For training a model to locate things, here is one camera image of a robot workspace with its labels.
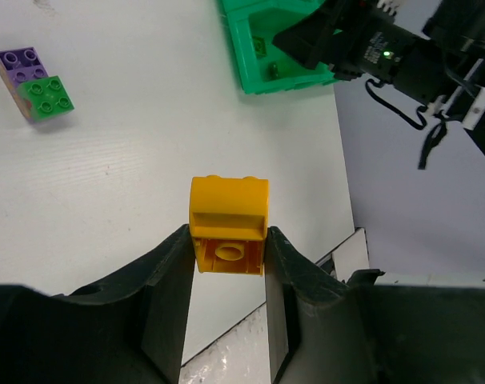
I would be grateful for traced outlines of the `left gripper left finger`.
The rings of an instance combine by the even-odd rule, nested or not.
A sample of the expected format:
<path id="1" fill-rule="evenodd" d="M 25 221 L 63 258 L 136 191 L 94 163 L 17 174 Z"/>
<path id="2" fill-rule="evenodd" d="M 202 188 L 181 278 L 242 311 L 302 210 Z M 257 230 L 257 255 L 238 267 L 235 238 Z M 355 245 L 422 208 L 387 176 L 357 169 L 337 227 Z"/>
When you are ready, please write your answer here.
<path id="1" fill-rule="evenodd" d="M 72 294 L 0 285 L 0 383 L 176 383 L 193 276 L 181 226 Z"/>

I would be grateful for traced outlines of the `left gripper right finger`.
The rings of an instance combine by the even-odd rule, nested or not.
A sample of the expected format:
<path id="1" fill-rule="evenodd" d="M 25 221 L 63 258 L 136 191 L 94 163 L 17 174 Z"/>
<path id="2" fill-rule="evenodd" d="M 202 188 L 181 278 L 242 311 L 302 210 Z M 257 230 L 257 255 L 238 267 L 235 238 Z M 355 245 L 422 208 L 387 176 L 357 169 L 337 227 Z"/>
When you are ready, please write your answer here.
<path id="1" fill-rule="evenodd" d="M 264 261 L 273 383 L 485 383 L 485 286 L 340 282 L 275 226 Z"/>

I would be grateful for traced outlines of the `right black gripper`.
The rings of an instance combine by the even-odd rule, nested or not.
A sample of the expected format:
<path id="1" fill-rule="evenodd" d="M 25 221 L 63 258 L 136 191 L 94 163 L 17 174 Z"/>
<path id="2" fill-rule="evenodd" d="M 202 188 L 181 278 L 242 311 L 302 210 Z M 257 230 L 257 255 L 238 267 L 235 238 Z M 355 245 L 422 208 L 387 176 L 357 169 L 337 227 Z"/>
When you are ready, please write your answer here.
<path id="1" fill-rule="evenodd" d="M 395 16 L 376 1 L 324 1 L 272 44 L 303 68 L 323 62 L 345 80 L 369 74 L 421 104 L 455 90 L 446 70 L 467 74 L 465 54 L 396 26 Z"/>

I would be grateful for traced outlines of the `yellow striped slope lego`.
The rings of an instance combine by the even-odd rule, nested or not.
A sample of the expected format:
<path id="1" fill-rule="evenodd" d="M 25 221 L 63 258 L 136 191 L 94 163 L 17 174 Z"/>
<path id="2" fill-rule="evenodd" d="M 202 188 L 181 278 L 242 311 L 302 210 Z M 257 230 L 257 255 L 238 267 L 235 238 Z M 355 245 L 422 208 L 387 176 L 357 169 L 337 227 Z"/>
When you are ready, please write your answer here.
<path id="1" fill-rule="evenodd" d="M 263 274 L 269 198 L 266 179 L 192 178 L 189 228 L 200 273 Z"/>

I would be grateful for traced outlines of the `green square lego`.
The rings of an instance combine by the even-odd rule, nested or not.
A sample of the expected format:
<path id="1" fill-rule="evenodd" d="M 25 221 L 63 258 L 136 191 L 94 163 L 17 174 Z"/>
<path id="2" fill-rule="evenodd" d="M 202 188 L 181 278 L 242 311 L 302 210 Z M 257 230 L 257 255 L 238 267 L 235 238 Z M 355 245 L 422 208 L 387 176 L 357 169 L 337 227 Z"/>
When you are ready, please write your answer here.
<path id="1" fill-rule="evenodd" d="M 74 110 L 62 80 L 47 73 L 32 46 L 1 50 L 0 76 L 30 123 L 43 122 Z"/>

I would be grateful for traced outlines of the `green two-by-four lego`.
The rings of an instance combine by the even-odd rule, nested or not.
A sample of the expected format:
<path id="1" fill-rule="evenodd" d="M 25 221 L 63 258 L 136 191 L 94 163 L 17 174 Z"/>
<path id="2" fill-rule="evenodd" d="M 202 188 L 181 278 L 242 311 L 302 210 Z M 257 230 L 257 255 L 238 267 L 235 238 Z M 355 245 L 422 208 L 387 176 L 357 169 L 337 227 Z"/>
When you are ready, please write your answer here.
<path id="1" fill-rule="evenodd" d="M 256 58 L 265 58 L 267 56 L 267 45 L 264 38 L 259 36 L 253 36 L 252 44 L 255 50 Z"/>

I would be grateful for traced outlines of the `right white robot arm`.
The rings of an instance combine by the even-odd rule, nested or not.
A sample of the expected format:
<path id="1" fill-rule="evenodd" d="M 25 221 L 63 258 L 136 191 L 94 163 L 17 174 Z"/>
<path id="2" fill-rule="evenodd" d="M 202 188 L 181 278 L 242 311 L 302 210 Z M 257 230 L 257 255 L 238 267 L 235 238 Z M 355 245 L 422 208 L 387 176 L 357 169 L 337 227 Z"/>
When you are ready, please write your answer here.
<path id="1" fill-rule="evenodd" d="M 326 1 L 277 33 L 273 44 L 301 67 L 365 77 L 367 93 L 393 86 L 418 103 L 411 126 L 427 132 L 419 169 L 459 122 L 485 156 L 485 1 L 443 1 L 413 34 L 397 26 L 397 1 Z"/>

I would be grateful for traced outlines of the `green four-compartment tray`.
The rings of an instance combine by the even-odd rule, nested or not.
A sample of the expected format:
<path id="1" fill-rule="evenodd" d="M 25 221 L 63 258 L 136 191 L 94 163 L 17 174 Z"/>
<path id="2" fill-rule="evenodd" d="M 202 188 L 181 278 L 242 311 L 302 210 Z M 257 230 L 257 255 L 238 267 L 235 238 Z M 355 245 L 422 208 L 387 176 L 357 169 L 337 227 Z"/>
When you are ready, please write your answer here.
<path id="1" fill-rule="evenodd" d="M 278 32 L 313 13 L 321 4 L 320 1 L 218 2 L 226 36 L 231 41 L 234 68 L 245 94 L 272 94 L 336 82 L 327 66 L 304 69 L 272 44 Z M 253 36 L 266 40 L 265 58 L 256 58 Z M 282 77 L 278 80 L 270 80 L 267 74 L 271 62 L 279 64 Z"/>

